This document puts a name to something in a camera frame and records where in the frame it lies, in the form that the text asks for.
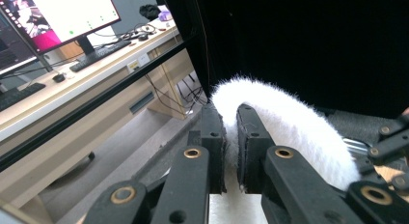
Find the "white desk surface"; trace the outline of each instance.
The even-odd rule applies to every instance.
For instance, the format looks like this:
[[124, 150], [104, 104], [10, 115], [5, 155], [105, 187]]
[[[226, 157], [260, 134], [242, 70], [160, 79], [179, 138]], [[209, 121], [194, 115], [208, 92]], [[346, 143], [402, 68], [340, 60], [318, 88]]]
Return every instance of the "white desk surface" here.
[[134, 40], [131, 45], [79, 72], [73, 72], [69, 69], [75, 62], [56, 69], [56, 71], [66, 74], [66, 80], [61, 83], [52, 80], [56, 72], [50, 72], [36, 79], [35, 81], [45, 84], [46, 87], [0, 112], [0, 142], [79, 96], [116, 71], [123, 69], [138, 57], [178, 35], [173, 20], [162, 22], [156, 19], [150, 24], [156, 27], [156, 33], [144, 42]]

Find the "wooden desk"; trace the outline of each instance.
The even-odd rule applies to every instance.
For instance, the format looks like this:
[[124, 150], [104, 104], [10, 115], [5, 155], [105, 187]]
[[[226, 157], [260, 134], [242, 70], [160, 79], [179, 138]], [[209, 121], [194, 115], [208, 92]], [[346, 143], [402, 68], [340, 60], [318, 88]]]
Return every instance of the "wooden desk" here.
[[[157, 31], [145, 42], [133, 41], [132, 45], [80, 72], [70, 71], [71, 64], [57, 69], [67, 74], [67, 79], [61, 83], [52, 80], [53, 72], [40, 78], [38, 81], [46, 88], [0, 113], [0, 155], [127, 77], [127, 64], [146, 53], [153, 59], [177, 42], [174, 22], [155, 20], [152, 25], [167, 30]], [[175, 85], [193, 70], [183, 50], [149, 76], [156, 88], [181, 104]], [[154, 99], [143, 107], [185, 118], [184, 109], [169, 98], [162, 100], [174, 109], [160, 104], [148, 80], [141, 78], [1, 172], [0, 197], [18, 208], [23, 206], [136, 116], [140, 110], [131, 112], [129, 108], [146, 95], [153, 95]]]

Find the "monitor screen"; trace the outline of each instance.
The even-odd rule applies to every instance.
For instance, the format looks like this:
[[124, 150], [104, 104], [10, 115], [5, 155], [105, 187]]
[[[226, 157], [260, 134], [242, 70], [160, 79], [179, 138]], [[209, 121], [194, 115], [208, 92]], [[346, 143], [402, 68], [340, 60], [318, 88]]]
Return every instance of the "monitor screen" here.
[[35, 52], [24, 42], [8, 20], [0, 14], [0, 76], [37, 61]]
[[39, 54], [120, 21], [111, 0], [0, 0], [0, 5]]

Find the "plush tail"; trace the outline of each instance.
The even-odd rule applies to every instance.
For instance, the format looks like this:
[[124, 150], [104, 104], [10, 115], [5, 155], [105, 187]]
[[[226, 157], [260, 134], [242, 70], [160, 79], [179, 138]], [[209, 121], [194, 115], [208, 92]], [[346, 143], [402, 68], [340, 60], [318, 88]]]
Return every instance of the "plush tail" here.
[[[243, 103], [258, 112], [277, 145], [296, 149], [332, 186], [346, 190], [350, 183], [360, 178], [356, 165], [338, 133], [306, 104], [283, 90], [257, 80], [237, 77], [219, 84], [211, 101], [222, 116], [228, 141], [225, 174], [228, 193], [212, 197], [212, 223], [265, 223], [264, 217], [259, 217], [263, 215], [259, 196], [242, 194], [236, 180], [236, 111]], [[249, 203], [253, 203], [254, 207], [251, 208]], [[216, 217], [215, 212], [219, 211], [223, 219]]]

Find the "floor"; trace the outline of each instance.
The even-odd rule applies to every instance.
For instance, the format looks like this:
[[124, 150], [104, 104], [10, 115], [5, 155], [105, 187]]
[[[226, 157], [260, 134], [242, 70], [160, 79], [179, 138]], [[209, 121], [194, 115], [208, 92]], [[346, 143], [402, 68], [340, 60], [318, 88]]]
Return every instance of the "floor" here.
[[[200, 88], [196, 74], [191, 76], [178, 83], [177, 89], [184, 97]], [[201, 106], [196, 102], [183, 121], [150, 110], [130, 120], [95, 149], [94, 160], [84, 159], [40, 194], [53, 222], [76, 223], [103, 190], [115, 182], [129, 180], [184, 126], [197, 119]]]

